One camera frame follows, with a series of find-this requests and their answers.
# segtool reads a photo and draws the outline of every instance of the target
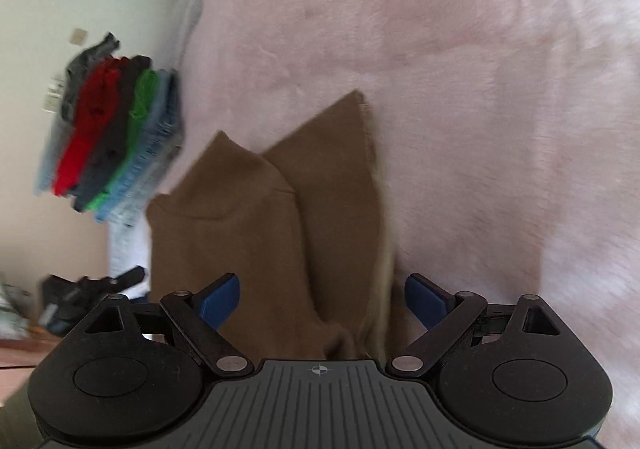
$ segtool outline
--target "green shirt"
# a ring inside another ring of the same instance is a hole
[[[158,89],[158,74],[153,70],[145,70],[138,77],[136,82],[136,96],[133,101],[133,106],[129,111],[129,128],[127,129],[127,155],[118,167],[118,170],[111,177],[107,187],[98,194],[86,207],[86,210],[98,209],[104,201],[109,197],[113,185],[116,183],[124,168],[127,166],[129,158],[133,154],[138,139],[140,137],[140,131],[145,124],[146,118],[149,115],[151,104],[154,101],[156,90]]]

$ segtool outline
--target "crosshair marking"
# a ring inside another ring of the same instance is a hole
[[[313,371],[316,375],[324,375],[327,371],[331,371],[331,369],[323,366],[322,364],[318,364],[317,366],[311,368],[309,371]]]

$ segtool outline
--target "brown cloth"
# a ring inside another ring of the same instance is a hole
[[[220,333],[254,363],[383,359],[391,255],[365,116],[350,93],[262,156],[220,132],[149,205],[152,297],[234,272]]]

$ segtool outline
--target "wooden floor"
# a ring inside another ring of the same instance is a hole
[[[41,329],[32,331],[33,338],[23,341],[0,339],[0,403],[18,389],[60,340]]]

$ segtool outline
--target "pink fluffy blanket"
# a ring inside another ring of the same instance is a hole
[[[640,439],[640,0],[204,0],[186,144],[260,152],[357,88],[403,272],[539,293],[607,369],[600,440]]]

